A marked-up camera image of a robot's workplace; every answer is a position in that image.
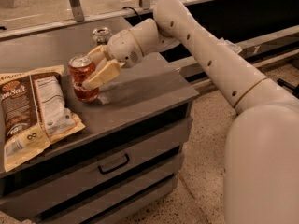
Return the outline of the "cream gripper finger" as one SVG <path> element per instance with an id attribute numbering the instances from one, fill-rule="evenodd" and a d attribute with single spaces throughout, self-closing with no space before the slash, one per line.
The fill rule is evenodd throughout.
<path id="1" fill-rule="evenodd" d="M 101 85 L 106 84 L 110 80 L 117 77 L 120 74 L 121 68 L 123 66 L 124 63 L 119 62 L 116 59 L 112 59 L 110 61 L 104 59 L 96 66 L 95 71 L 83 81 L 82 86 L 86 90 L 99 88 Z"/>
<path id="2" fill-rule="evenodd" d="M 93 60 L 93 62 L 98 65 L 104 59 L 107 58 L 107 46 L 99 45 L 95 47 L 88 53 L 88 56 Z"/>

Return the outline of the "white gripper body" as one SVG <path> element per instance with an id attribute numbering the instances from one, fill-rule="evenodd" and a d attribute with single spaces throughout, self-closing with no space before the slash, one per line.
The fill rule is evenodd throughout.
<path id="1" fill-rule="evenodd" d="M 107 43 L 109 56 L 121 63 L 121 68 L 131 68 L 141 62 L 143 54 L 133 33 L 122 30 Z"/>

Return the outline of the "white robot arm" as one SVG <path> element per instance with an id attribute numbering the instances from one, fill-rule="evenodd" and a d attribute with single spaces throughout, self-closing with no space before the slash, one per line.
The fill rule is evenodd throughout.
<path id="1" fill-rule="evenodd" d="M 225 142 L 225 224 L 299 224 L 299 101 L 202 27 L 179 0 L 91 51 L 87 90 L 180 42 L 237 113 Z"/>

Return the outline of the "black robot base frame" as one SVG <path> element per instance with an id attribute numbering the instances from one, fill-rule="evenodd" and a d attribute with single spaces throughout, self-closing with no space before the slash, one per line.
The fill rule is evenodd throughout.
<path id="1" fill-rule="evenodd" d="M 281 87 L 286 87 L 289 90 L 292 91 L 292 95 L 295 96 L 296 98 L 299 98 L 299 84 L 295 87 L 291 83 L 279 78 L 277 80 L 277 84 Z"/>

